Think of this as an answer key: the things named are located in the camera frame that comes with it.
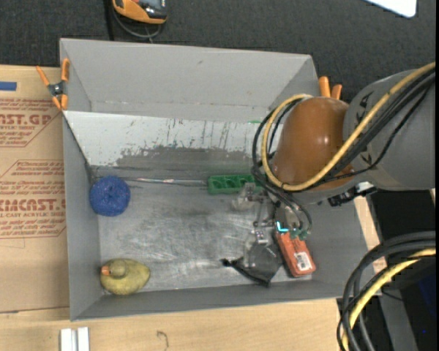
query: blue foam ball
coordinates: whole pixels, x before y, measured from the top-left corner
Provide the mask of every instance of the blue foam ball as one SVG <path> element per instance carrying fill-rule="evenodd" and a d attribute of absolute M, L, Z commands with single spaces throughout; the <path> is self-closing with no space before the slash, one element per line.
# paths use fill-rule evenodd
<path fill-rule="evenodd" d="M 122 214 L 130 202 L 130 188 L 113 175 L 98 180 L 89 192 L 89 202 L 94 212 L 103 216 Z"/>

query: rubber duck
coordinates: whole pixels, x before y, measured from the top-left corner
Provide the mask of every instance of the rubber duck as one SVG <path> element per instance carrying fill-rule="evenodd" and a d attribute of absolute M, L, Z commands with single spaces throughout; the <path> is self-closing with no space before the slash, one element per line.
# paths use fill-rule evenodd
<path fill-rule="evenodd" d="M 133 259 L 112 259 L 101 267 L 101 285 L 115 295 L 131 295 L 148 282 L 151 271 Z"/>

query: black carpet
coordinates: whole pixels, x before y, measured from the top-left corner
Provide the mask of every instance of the black carpet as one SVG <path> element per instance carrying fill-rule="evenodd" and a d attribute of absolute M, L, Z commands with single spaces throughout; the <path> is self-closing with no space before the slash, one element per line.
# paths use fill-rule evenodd
<path fill-rule="evenodd" d="M 436 0 L 418 1 L 408 19 L 362 0 L 168 0 L 154 42 L 310 54 L 351 101 L 371 82 L 436 59 Z M 58 66 L 61 37 L 108 39 L 102 2 L 0 0 L 0 64 Z M 427 196 L 372 197 L 384 236 L 434 229 Z"/>

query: gray bin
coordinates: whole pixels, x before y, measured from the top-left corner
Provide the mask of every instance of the gray bin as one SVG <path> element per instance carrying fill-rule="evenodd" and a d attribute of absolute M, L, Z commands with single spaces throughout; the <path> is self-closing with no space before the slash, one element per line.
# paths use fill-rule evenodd
<path fill-rule="evenodd" d="M 353 203 L 310 206 L 308 246 L 318 269 L 292 279 L 281 268 L 265 288 L 220 261 L 242 256 L 254 210 L 234 211 L 233 195 L 209 195 L 206 187 L 209 176 L 249 173 L 257 121 L 272 107 L 318 93 L 310 56 L 62 39 L 61 58 L 70 60 L 71 320 L 341 296 L 367 250 Z M 91 184 L 106 175 L 123 178 L 132 192 L 117 217 L 98 216 L 89 204 Z M 99 268 L 114 257 L 150 267 L 142 292 L 117 297 L 102 289 Z"/>

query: yellow cable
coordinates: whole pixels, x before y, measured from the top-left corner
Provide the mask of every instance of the yellow cable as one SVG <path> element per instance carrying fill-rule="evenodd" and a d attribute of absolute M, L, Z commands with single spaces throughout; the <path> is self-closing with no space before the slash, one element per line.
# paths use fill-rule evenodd
<path fill-rule="evenodd" d="M 411 258 L 416 257 L 423 257 L 423 256 L 433 256 L 436 255 L 436 248 L 430 248 L 430 249 L 423 249 L 422 251 L 419 251 L 415 254 L 412 254 Z M 356 323 L 356 320 L 358 319 L 359 314 L 363 310 L 363 308 L 366 306 L 366 304 L 371 300 L 373 295 L 383 286 L 385 285 L 390 279 L 395 276 L 396 274 L 400 273 L 404 269 L 406 269 L 408 266 L 418 262 L 419 259 L 415 260 L 409 260 L 404 261 L 403 263 L 396 264 L 392 266 L 390 269 L 387 270 L 382 276 L 378 278 L 374 284 L 368 289 L 368 291 L 365 292 L 363 296 L 360 297 L 356 305 L 354 306 L 353 310 L 350 313 L 350 326 L 353 328 L 354 324 Z M 345 349 L 348 349 L 348 335 L 346 333 L 343 334 L 342 337 L 342 343 L 345 346 Z"/>
<path fill-rule="evenodd" d="M 286 99 L 281 105 L 277 107 L 277 109 L 273 112 L 271 115 L 269 121 L 266 124 L 265 130 L 263 131 L 263 139 L 262 139 L 262 145 L 261 145 L 261 159 L 263 163 L 263 169 L 265 170 L 265 173 L 269 180 L 276 186 L 283 188 L 285 191 L 301 191 L 304 190 L 313 184 L 315 184 L 317 181 L 322 179 L 325 174 L 327 174 L 333 166 L 335 166 L 336 163 L 343 157 L 344 154 L 348 151 L 350 146 L 353 144 L 353 142 L 358 138 L 358 136 L 363 132 L 363 130 L 366 128 L 368 123 L 372 120 L 372 118 L 375 116 L 375 114 L 384 106 L 384 104 L 389 100 L 389 98 L 397 93 L 403 86 L 406 86 L 409 82 L 416 79 L 420 75 L 423 75 L 426 72 L 429 72 L 431 69 L 435 67 L 435 62 L 432 62 L 431 64 L 428 64 L 422 68 L 419 68 L 415 70 L 414 72 L 410 73 L 407 77 L 403 78 L 400 82 L 398 82 L 395 86 L 393 86 L 389 92 L 384 94 L 380 100 L 372 107 L 372 109 L 368 112 L 368 114 L 363 118 L 363 120 L 359 123 L 359 125 L 355 128 L 353 133 L 350 135 L 350 137 L 346 140 L 346 142 L 343 144 L 343 146 L 338 150 L 338 152 L 331 158 L 329 163 L 316 175 L 314 175 L 311 179 L 308 181 L 305 181 L 301 184 L 297 185 L 290 185 L 290 184 L 284 184 L 282 183 L 271 171 L 270 166 L 268 164 L 268 152 L 267 152 L 267 142 L 269 139 L 269 132 L 271 129 L 271 125 L 273 124 L 275 118 L 277 117 L 278 113 L 281 112 L 281 110 L 286 107 L 286 105 L 289 105 L 290 103 L 294 102 L 297 99 L 308 97 L 309 95 L 295 95 L 294 97 L 291 97 L 289 99 Z"/>

